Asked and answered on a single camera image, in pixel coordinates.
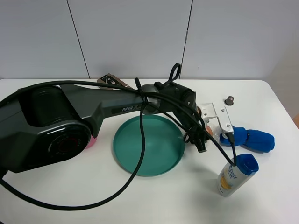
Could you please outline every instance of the bottle label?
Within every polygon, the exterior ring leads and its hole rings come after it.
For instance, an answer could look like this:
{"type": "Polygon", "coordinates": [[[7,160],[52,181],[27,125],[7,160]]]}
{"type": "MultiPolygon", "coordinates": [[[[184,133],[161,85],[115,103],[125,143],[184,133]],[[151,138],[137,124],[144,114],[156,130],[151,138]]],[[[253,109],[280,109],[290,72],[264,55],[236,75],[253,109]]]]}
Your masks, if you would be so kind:
{"type": "Polygon", "coordinates": [[[228,163],[218,176],[218,190],[222,195],[228,196],[242,186],[249,178],[250,176],[243,174],[238,167],[233,167],[228,163]]]}

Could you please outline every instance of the metal bracket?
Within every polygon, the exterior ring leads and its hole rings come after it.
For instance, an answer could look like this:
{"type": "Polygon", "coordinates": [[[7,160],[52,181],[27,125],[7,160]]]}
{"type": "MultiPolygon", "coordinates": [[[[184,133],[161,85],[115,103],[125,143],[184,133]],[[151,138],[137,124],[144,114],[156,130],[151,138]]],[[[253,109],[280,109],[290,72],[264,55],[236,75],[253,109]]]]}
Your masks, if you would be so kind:
{"type": "Polygon", "coordinates": [[[202,119],[204,120],[206,125],[210,119],[217,118],[221,129],[221,133],[224,137],[226,137],[225,134],[227,133],[234,133],[234,129],[230,122],[228,111],[223,104],[206,103],[200,104],[198,105],[198,107],[201,109],[202,119]]]}

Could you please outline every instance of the pink object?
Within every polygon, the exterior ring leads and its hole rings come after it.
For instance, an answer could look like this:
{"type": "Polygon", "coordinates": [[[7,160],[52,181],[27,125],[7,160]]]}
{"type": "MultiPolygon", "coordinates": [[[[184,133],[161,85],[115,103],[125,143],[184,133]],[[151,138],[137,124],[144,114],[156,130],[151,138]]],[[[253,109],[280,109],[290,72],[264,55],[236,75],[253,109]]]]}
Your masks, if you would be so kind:
{"type": "Polygon", "coordinates": [[[89,143],[87,144],[87,146],[85,147],[85,149],[88,149],[90,148],[91,146],[94,145],[94,143],[97,141],[97,138],[94,138],[93,136],[90,137],[90,141],[89,143]]]}

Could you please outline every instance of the blue object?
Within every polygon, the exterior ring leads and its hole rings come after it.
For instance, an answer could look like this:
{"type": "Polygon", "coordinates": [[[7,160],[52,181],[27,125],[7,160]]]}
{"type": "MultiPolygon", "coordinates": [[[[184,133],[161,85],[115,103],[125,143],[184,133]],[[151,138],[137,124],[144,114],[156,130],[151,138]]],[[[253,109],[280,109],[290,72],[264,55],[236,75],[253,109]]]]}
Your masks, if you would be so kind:
{"type": "MultiPolygon", "coordinates": [[[[140,117],[126,121],[113,140],[114,155],[118,163],[132,173],[140,159],[142,139],[140,117]]],[[[156,176],[174,168],[181,160],[185,144],[178,127],[170,120],[156,115],[143,116],[145,154],[137,173],[140,176],[156,176]]]]}
{"type": "Polygon", "coordinates": [[[273,135],[258,130],[247,130],[247,134],[248,138],[244,143],[245,146],[264,153],[274,149],[275,141],[273,135]]]}
{"type": "MultiPolygon", "coordinates": [[[[258,130],[245,130],[244,127],[234,127],[235,146],[245,145],[256,151],[268,153],[275,146],[274,136],[258,130]]],[[[229,144],[228,139],[220,135],[220,142],[229,144]]]]}
{"type": "Polygon", "coordinates": [[[251,154],[238,155],[237,167],[247,176],[254,175],[258,171],[258,163],[251,154]]]}

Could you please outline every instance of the white wall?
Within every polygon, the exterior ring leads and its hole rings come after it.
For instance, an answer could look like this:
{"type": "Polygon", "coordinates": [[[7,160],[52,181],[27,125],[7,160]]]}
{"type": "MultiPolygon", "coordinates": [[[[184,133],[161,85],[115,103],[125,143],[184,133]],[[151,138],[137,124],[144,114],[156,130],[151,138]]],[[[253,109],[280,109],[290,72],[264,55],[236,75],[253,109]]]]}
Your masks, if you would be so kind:
{"type": "Polygon", "coordinates": [[[299,113],[299,32],[272,73],[265,78],[293,118],[299,113]]]}
{"type": "Polygon", "coordinates": [[[69,0],[90,76],[168,78],[192,0],[69,0]]]}
{"type": "Polygon", "coordinates": [[[182,78],[263,79],[299,24],[299,0],[194,0],[182,78]]]}
{"type": "Polygon", "coordinates": [[[0,78],[88,78],[65,0],[0,0],[0,78]]]}

